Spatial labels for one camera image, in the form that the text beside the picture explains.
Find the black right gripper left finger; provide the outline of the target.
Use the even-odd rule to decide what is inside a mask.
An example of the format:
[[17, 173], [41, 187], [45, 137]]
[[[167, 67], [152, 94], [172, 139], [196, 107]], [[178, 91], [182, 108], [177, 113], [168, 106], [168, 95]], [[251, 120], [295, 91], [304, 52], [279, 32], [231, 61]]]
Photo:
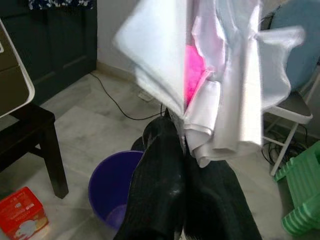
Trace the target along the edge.
[[168, 114], [146, 126], [142, 143], [117, 239], [178, 240], [185, 214], [184, 153]]

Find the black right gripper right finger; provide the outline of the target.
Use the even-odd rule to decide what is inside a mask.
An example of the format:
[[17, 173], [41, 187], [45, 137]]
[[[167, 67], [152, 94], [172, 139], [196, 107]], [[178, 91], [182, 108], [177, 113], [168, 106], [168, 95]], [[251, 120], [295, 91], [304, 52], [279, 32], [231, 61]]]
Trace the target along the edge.
[[186, 216], [188, 240], [260, 240], [262, 238], [238, 178], [225, 161], [201, 168], [186, 155]]

